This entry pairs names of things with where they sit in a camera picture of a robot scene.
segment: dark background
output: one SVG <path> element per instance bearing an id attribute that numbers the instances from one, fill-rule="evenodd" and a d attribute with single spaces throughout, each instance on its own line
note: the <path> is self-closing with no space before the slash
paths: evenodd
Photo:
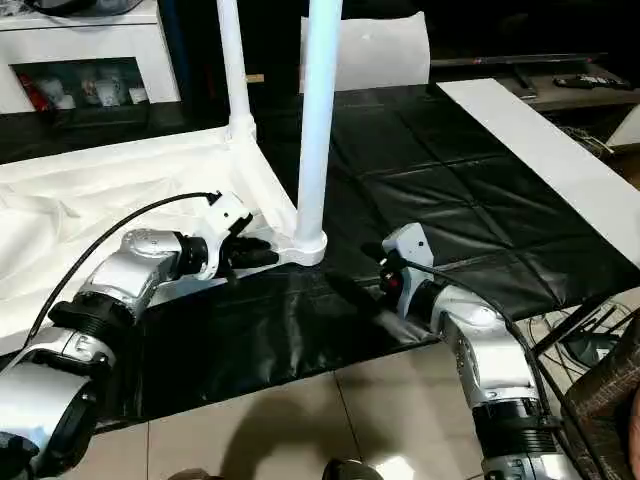
<path id="1" fill-rule="evenodd" d="M 638 81 L 632 0 L 451 2 L 344 0 L 343 18 L 407 17 L 425 12 L 432 58 L 545 53 L 609 53 L 606 66 Z M 300 17 L 308 0 L 238 0 L 252 101 L 298 92 Z M 226 108 L 216 2 L 160 0 L 183 101 L 196 114 Z"/>

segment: tv stand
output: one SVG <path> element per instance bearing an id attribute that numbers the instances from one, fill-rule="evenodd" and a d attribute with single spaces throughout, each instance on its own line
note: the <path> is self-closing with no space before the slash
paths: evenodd
<path id="1" fill-rule="evenodd" d="M 640 88 L 631 91 L 610 88 L 582 90 L 562 88 L 553 83 L 555 78 L 570 78 L 578 74 L 618 78 L 596 63 L 580 60 L 432 65 L 430 82 L 495 78 L 558 126 L 579 128 L 611 147 L 640 144 Z"/>

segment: shelf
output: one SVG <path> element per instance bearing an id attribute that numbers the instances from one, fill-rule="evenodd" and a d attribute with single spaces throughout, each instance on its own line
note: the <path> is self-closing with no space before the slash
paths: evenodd
<path id="1" fill-rule="evenodd" d="M 96 27 L 110 25 L 149 25 L 158 23 L 158 4 L 144 0 L 123 15 L 109 17 L 50 17 L 41 13 L 28 13 L 0 18 L 0 32 L 9 30 L 34 30 L 47 28 Z"/>

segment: white cabinet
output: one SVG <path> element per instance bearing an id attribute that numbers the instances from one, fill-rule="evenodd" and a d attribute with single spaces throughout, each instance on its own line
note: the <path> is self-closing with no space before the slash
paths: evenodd
<path id="1" fill-rule="evenodd" d="M 112 17 L 0 18 L 0 113 L 33 110 L 12 65 L 104 58 L 135 59 L 151 103 L 180 100 L 158 5 L 145 0 Z"/>

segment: white cloth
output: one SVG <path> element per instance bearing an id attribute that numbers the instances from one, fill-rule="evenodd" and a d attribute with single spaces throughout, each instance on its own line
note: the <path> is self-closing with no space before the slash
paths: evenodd
<path id="1" fill-rule="evenodd" d="M 302 18 L 303 65 L 308 22 L 307 18 Z M 426 84 L 430 65 L 429 36 L 423 12 L 392 20 L 341 22 L 336 90 Z"/>

